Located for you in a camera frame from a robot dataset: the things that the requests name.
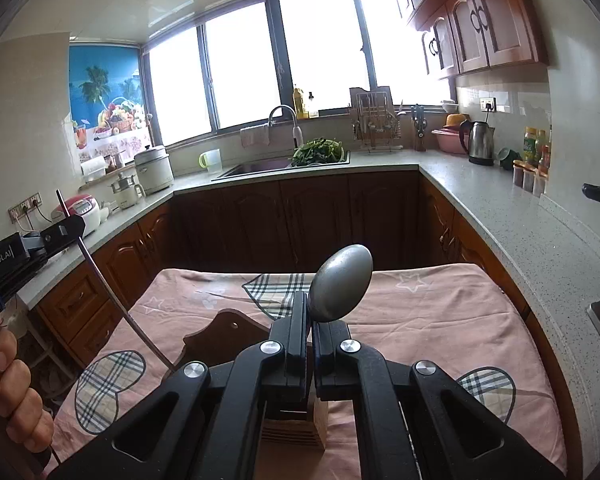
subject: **blue sky in poster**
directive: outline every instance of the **blue sky in poster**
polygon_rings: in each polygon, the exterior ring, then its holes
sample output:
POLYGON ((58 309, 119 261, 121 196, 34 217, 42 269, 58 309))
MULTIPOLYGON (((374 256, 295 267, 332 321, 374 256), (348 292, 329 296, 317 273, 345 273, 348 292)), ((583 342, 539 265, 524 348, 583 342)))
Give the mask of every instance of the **blue sky in poster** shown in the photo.
POLYGON ((88 81, 86 68, 98 66, 109 72, 109 87, 111 93, 104 95, 105 104, 109 104, 116 97, 122 96, 122 83, 129 78, 134 80, 138 88, 136 103, 142 104, 142 91, 140 89, 140 76, 138 72, 138 50, 125 46, 109 45, 72 45, 69 47, 69 99, 71 102, 71 115, 74 121, 86 119, 90 126, 98 126, 98 114, 102 111, 100 103, 86 103, 82 97, 80 85, 88 81))

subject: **pitcher handle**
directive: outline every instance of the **pitcher handle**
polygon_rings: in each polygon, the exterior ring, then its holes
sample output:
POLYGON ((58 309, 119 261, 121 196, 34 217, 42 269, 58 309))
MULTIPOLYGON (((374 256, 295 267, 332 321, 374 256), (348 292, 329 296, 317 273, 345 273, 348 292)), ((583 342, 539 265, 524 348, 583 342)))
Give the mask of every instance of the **pitcher handle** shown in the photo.
MULTIPOLYGON (((473 121, 464 121, 462 124, 460 124, 460 144, 462 144, 462 149, 466 152, 467 155, 469 155, 469 150, 464 145, 464 135, 465 132, 469 133, 473 126, 473 121)), ((469 135, 469 146, 471 146, 471 135, 469 135)))

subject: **white paper roll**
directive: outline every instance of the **white paper roll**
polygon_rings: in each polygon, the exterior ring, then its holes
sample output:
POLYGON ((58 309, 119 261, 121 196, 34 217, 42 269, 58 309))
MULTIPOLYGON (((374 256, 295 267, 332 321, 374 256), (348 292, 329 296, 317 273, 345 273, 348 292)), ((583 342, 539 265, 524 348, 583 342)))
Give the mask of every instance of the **white paper roll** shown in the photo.
POLYGON ((104 157, 101 155, 83 162, 80 166, 82 168, 82 174, 84 176, 88 176, 88 174, 93 173, 94 171, 106 168, 107 163, 104 161, 104 157))

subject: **fruit poster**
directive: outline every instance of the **fruit poster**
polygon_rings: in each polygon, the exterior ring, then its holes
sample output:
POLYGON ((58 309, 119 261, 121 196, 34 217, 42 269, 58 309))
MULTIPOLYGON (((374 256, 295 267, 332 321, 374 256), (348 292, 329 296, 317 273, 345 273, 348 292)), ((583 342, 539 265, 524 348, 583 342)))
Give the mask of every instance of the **fruit poster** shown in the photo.
POLYGON ((138 49, 128 46, 69 47, 69 99, 80 162, 116 154, 130 161, 151 143, 138 56, 138 49))

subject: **window frame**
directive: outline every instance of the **window frame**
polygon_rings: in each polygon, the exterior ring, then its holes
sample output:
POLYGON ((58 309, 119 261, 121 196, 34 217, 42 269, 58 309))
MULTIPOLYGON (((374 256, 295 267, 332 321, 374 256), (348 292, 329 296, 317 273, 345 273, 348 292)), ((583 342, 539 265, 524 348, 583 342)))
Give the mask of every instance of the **window frame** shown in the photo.
MULTIPOLYGON (((369 78, 369 85, 371 88, 377 87, 376 69, 374 66, 373 52, 371 50, 371 42, 369 39, 368 29, 366 27, 365 13, 362 7, 361 0, 353 0, 356 8, 356 14, 358 16, 358 25, 360 27, 360 35, 362 37, 362 51, 365 54, 366 70, 369 78)), ((211 123, 211 131, 200 134, 194 137, 174 142, 168 146, 169 149, 175 149, 183 146, 188 146, 203 140, 209 140, 214 137, 222 137, 229 134, 234 134, 242 128, 249 126, 257 126, 264 124, 268 118, 262 118, 261 120, 250 121, 248 123, 234 124, 225 128, 219 128, 218 110, 216 108, 216 99, 214 95, 213 81, 210 73, 210 66, 208 62, 208 45, 206 41, 206 25, 205 23, 209 20, 227 14, 234 10, 239 10, 243 7, 248 7, 253 4, 264 2, 265 12, 267 17, 267 24, 269 25, 269 38, 271 42, 271 49, 273 52, 273 60, 276 68, 276 79, 278 80, 278 91, 280 93, 280 103, 284 105, 294 107, 293 100, 293 81, 291 75, 291 66, 289 63, 288 50, 286 46, 285 27, 282 21, 282 11, 280 9, 280 0, 235 0, 224 4, 216 9, 212 9, 209 12, 197 15, 195 18, 185 20, 184 22, 177 23, 175 26, 168 28, 167 30, 161 31, 142 46, 141 49, 141 62, 140 71, 144 87, 144 102, 146 103, 147 111, 152 117, 149 119, 151 124, 151 136, 154 141, 154 145, 162 144, 162 134, 160 133, 160 123, 158 116, 155 111, 155 99, 154 99, 154 88, 152 85, 151 78, 151 63, 150 63, 150 50, 168 40, 172 36, 183 32, 189 28, 195 27, 198 35, 198 53, 200 56, 200 66, 202 68, 203 83, 205 85, 205 97, 206 106, 209 113, 209 121, 211 123)), ((448 79, 449 89, 451 98, 454 98, 456 94, 456 88, 453 84, 454 78, 448 79)), ((405 104, 404 106, 409 108, 413 104, 405 104)), ((426 105, 425 110, 433 113, 443 113, 442 106, 439 105, 426 105)), ((337 115, 346 115, 349 113, 348 108, 331 108, 328 110, 320 110, 319 117, 332 117, 337 115)), ((276 117, 273 121, 274 124, 286 123, 292 120, 291 112, 286 108, 283 108, 282 116, 276 117)))

